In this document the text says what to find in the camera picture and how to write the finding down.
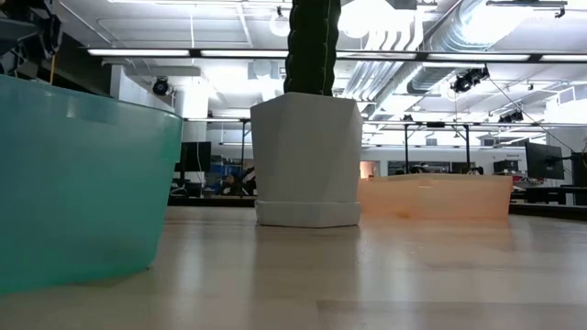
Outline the green cactus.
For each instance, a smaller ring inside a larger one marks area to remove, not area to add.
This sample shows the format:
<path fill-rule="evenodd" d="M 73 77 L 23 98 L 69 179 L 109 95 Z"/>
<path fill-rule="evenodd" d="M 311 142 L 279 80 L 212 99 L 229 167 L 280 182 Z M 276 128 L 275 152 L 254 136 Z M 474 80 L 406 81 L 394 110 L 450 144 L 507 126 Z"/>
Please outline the green cactus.
<path fill-rule="evenodd" d="M 340 15 L 340 0 L 293 0 L 285 93 L 333 95 Z"/>

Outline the blue storage bins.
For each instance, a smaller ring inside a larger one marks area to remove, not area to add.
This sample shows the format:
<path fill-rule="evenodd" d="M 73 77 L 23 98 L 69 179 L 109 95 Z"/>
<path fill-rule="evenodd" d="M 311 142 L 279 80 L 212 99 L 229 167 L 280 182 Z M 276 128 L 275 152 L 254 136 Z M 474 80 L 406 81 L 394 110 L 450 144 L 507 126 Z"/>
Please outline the blue storage bins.
<path fill-rule="evenodd" d="M 211 172 L 215 175 L 224 178 L 229 175 L 239 175 L 241 166 L 239 164 L 212 164 Z"/>

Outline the white faceted plant pot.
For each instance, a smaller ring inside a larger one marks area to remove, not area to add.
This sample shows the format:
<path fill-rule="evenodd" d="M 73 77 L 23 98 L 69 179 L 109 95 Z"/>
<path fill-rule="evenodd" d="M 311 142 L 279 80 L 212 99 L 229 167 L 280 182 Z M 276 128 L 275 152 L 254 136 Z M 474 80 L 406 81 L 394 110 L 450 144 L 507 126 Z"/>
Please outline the white faceted plant pot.
<path fill-rule="evenodd" d="M 355 226 L 362 118 L 352 99 L 285 93 L 250 109 L 261 226 Z"/>

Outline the black metal stand frame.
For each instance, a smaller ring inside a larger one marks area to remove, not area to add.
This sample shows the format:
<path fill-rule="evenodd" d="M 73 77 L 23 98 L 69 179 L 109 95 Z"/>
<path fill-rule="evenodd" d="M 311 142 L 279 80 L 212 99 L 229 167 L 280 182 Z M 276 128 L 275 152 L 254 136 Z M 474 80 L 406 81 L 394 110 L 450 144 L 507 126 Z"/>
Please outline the black metal stand frame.
<path fill-rule="evenodd" d="M 417 127 L 417 128 L 446 128 L 449 127 L 452 130 L 454 130 L 458 136 L 460 136 L 461 138 L 463 138 L 465 140 L 465 150 L 466 150 L 466 164 L 467 164 L 467 171 L 471 170 L 471 143 L 470 143 L 470 132 L 471 132 L 471 127 L 473 126 L 473 123 L 466 123 L 466 122 L 442 122 L 442 121 L 433 121 L 433 122 L 428 122 L 428 121 L 412 121 L 412 122 L 408 122 L 408 121 L 404 121 L 402 123 L 403 129 L 404 129 L 404 169 L 405 171 L 408 171 L 410 166 L 409 166 L 409 135 L 408 135 L 408 129 L 411 126 Z M 462 135 L 458 130 L 457 127 L 463 127 L 465 134 Z"/>

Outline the green translucent plastic bin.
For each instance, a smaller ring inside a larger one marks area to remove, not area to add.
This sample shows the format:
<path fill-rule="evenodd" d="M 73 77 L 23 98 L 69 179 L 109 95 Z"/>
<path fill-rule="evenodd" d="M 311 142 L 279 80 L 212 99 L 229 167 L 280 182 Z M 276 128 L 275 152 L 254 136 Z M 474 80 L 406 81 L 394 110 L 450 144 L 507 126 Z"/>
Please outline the green translucent plastic bin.
<path fill-rule="evenodd" d="M 164 110 L 0 75 L 0 294 L 145 270 L 182 128 Z"/>

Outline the orange translucent plastic bin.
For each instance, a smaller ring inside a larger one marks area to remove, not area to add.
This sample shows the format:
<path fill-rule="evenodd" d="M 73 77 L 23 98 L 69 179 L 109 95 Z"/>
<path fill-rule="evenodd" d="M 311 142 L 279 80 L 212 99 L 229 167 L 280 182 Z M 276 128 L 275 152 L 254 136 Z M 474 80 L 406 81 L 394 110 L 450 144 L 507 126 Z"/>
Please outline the orange translucent plastic bin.
<path fill-rule="evenodd" d="M 362 179 L 361 212 L 409 220 L 502 221 L 513 180 L 495 175 L 420 173 Z"/>

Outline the black desk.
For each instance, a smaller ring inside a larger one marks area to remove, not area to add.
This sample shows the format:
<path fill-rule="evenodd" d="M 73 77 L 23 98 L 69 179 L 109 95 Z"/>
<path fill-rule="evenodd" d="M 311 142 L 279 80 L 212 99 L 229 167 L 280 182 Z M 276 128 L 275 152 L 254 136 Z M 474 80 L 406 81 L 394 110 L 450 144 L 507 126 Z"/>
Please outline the black desk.
<path fill-rule="evenodd" d="M 531 203 L 587 206 L 587 187 L 533 187 L 527 188 L 524 199 Z"/>

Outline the black computer monitor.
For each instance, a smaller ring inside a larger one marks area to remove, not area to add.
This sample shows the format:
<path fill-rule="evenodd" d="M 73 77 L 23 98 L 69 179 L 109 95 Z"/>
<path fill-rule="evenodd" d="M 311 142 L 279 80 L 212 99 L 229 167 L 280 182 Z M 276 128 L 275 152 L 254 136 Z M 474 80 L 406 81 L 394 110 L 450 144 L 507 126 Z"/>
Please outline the black computer monitor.
<path fill-rule="evenodd" d="M 587 152 L 572 152 L 570 160 L 573 185 L 587 187 Z"/>
<path fill-rule="evenodd" d="M 209 172 L 211 168 L 210 142 L 183 142 L 180 161 L 175 164 L 176 172 L 203 171 Z"/>
<path fill-rule="evenodd" d="M 560 147 L 525 143 L 527 175 L 533 179 L 563 180 L 564 167 Z"/>

